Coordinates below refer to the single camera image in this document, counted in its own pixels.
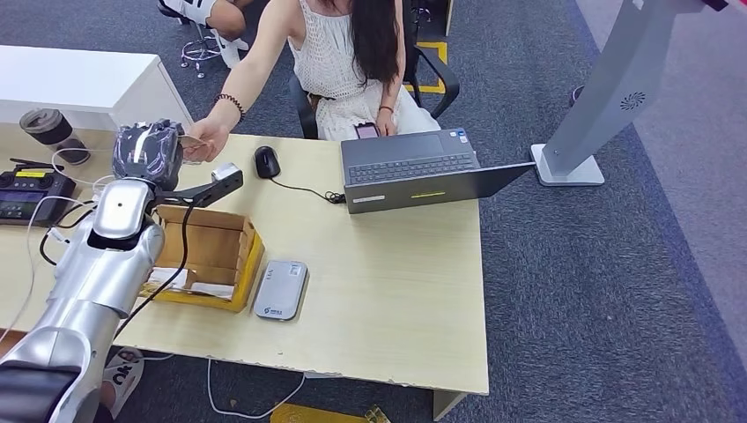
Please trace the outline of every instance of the laptop keyboard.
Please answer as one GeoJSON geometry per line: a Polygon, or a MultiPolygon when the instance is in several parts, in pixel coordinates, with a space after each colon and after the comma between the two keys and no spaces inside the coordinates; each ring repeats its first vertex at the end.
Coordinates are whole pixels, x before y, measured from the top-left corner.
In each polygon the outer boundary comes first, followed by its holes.
{"type": "Polygon", "coordinates": [[[455,154],[428,159],[350,166],[348,172],[350,173],[351,183],[367,183],[414,178],[429,174],[447,174],[474,168],[475,164],[469,154],[455,154]]]}

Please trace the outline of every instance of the smartphone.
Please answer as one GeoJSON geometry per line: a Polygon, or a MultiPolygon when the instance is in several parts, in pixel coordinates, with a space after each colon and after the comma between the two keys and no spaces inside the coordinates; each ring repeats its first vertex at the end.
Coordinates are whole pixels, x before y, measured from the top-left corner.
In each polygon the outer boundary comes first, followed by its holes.
{"type": "Polygon", "coordinates": [[[355,127],[355,131],[358,133],[358,139],[379,137],[379,130],[374,123],[361,123],[355,127]]]}

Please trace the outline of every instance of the speaker grille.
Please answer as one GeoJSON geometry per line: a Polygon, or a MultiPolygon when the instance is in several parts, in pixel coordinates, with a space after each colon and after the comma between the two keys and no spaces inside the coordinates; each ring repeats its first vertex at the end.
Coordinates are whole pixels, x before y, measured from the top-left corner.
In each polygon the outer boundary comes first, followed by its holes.
{"type": "Polygon", "coordinates": [[[620,108],[625,111],[630,111],[630,110],[640,107],[645,101],[646,101],[645,93],[636,92],[636,93],[628,94],[620,101],[620,108]]]}

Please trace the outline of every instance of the woman's arm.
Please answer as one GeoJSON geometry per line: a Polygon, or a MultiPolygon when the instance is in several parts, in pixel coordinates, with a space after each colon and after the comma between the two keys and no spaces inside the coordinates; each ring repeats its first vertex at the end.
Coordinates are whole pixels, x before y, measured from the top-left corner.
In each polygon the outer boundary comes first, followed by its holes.
{"type": "Polygon", "coordinates": [[[381,125],[378,124],[381,118],[387,117],[391,121],[392,110],[395,108],[397,95],[399,95],[400,87],[402,87],[402,79],[404,77],[405,67],[405,48],[404,48],[404,26],[402,23],[402,0],[395,0],[395,16],[397,25],[397,74],[393,80],[384,85],[384,89],[381,92],[381,106],[379,109],[379,119],[377,119],[377,125],[380,127],[379,132],[382,135],[395,135],[395,133],[385,133],[385,129],[382,130],[381,125]]]}
{"type": "MultiPolygon", "coordinates": [[[[249,110],[267,83],[283,46],[293,33],[293,24],[302,17],[298,0],[271,0],[264,8],[252,48],[228,74],[222,93],[233,96],[249,110]]],[[[229,129],[240,119],[239,109],[229,100],[219,100],[208,115],[229,129]]]]}

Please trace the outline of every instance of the woman's hand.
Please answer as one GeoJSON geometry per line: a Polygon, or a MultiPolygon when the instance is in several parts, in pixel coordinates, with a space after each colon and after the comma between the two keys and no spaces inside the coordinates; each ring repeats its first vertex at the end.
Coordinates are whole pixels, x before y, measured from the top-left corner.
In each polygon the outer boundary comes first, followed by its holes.
{"type": "Polygon", "coordinates": [[[396,135],[396,126],[392,121],[392,111],[388,108],[379,109],[379,115],[376,116],[376,128],[379,130],[380,137],[396,135]]]}
{"type": "Polygon", "coordinates": [[[195,122],[187,135],[197,138],[202,143],[195,143],[184,149],[184,159],[189,161],[213,161],[226,146],[228,133],[227,125],[215,117],[208,116],[195,122]]]}

